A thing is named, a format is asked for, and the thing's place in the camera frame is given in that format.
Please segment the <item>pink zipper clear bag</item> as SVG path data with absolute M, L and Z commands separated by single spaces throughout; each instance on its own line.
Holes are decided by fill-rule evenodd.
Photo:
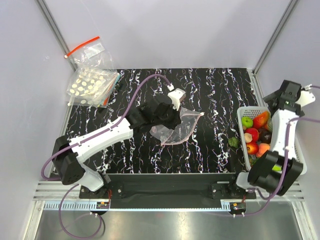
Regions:
M 149 133 L 159 140 L 162 146 L 179 145 L 189 139 L 196 128 L 197 122 L 204 115 L 204 112 L 197 112 L 182 107 L 179 115 L 181 123 L 175 129 L 169 129 L 164 125 L 157 125 L 153 126 Z

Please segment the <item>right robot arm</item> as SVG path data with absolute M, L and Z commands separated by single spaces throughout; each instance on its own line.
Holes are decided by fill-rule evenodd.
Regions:
M 272 135 L 270 149 L 262 154 L 248 172 L 237 175 L 236 181 L 227 185 L 228 195 L 239 198 L 246 191 L 260 191 L 283 196 L 301 175 L 304 165 L 297 161 L 295 152 L 296 125 L 307 120 L 302 107 L 316 98 L 310 91 L 314 85 L 284 80 L 280 88 L 263 98 L 271 114 Z

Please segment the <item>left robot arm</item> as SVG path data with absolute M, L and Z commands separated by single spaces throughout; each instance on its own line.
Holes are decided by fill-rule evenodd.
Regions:
M 54 146 L 53 164 L 61 183 L 65 186 L 84 186 L 95 197 L 103 198 L 108 193 L 106 180 L 86 166 L 85 161 L 103 149 L 132 138 L 136 133 L 148 132 L 152 127 L 163 125 L 175 129 L 181 123 L 180 110 L 179 99 L 154 97 L 138 107 L 129 105 L 115 121 L 86 135 L 70 140 L 64 136 L 58 138 Z

